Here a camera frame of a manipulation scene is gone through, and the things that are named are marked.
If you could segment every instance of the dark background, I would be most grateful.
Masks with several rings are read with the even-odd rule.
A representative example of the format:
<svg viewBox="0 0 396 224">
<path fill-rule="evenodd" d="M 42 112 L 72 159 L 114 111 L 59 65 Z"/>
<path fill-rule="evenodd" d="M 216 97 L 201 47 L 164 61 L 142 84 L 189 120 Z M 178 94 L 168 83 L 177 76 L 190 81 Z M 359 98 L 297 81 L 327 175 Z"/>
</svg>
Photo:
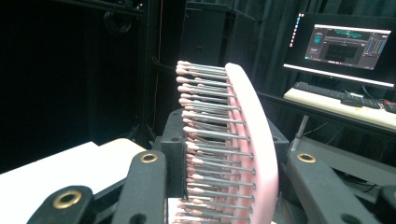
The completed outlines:
<svg viewBox="0 0 396 224">
<path fill-rule="evenodd" d="M 187 1 L 187 7 L 181 0 L 152 2 L 158 5 L 150 26 L 133 18 L 128 33 L 114 36 L 104 26 L 103 10 L 1 1 L 0 173 L 88 141 L 102 145 L 127 137 L 149 148 L 179 108 L 178 60 L 241 64 L 267 117 L 292 140 L 303 114 L 264 95 L 282 97 L 299 80 L 362 93 L 359 85 L 282 67 L 297 12 L 396 17 L 392 0 L 213 0 Z M 368 91 L 396 101 L 394 91 Z M 307 130 L 325 122 L 308 136 L 396 165 L 394 139 L 320 116 L 309 120 Z"/>
</svg>

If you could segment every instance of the computer monitor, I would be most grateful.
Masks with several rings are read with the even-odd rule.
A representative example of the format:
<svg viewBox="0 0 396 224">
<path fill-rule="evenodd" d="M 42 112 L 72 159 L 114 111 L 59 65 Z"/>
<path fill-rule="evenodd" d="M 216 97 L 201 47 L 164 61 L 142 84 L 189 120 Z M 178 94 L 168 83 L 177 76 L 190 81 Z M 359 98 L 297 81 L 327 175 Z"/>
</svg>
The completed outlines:
<svg viewBox="0 0 396 224">
<path fill-rule="evenodd" d="M 395 90 L 396 19 L 299 13 L 284 67 Z"/>
</svg>

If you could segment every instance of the white table surface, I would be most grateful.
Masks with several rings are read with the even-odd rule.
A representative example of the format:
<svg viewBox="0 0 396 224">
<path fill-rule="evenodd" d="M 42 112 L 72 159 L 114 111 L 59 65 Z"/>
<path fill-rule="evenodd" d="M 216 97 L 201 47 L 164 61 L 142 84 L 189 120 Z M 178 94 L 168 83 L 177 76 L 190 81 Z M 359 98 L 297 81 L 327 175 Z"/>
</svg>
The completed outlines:
<svg viewBox="0 0 396 224">
<path fill-rule="evenodd" d="M 128 139 L 67 149 L 0 175 L 0 223 L 26 223 L 43 201 L 72 185 L 97 193 L 127 176 L 132 158 L 144 151 Z"/>
</svg>

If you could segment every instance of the metal bristle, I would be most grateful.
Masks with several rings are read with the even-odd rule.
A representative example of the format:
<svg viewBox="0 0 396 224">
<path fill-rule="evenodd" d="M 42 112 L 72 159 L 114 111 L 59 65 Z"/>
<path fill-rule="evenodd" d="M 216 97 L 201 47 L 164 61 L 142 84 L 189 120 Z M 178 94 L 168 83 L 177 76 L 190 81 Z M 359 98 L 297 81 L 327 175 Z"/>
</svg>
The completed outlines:
<svg viewBox="0 0 396 224">
<path fill-rule="evenodd" d="M 179 62 L 177 73 L 184 76 L 177 82 L 182 83 L 179 102 L 185 108 L 189 199 L 180 202 L 184 212 L 174 223 L 250 223 L 248 214 L 253 211 L 246 203 L 253 203 L 254 197 L 238 189 L 256 188 L 244 178 L 254 176 L 255 170 L 243 166 L 254 155 L 246 148 L 250 142 L 244 135 L 246 123 L 233 115 L 243 113 L 237 104 L 230 104 L 238 100 L 233 84 L 219 67 Z"/>
</svg>

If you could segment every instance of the pink hairbrush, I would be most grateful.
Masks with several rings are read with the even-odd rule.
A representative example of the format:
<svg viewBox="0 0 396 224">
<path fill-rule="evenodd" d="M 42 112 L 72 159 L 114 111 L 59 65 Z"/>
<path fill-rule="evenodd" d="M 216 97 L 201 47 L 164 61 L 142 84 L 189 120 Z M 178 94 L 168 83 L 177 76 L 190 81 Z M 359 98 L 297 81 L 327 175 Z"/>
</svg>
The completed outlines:
<svg viewBox="0 0 396 224">
<path fill-rule="evenodd" d="M 271 223 L 278 177 L 273 138 L 244 70 L 178 62 L 188 200 L 175 223 Z"/>
</svg>

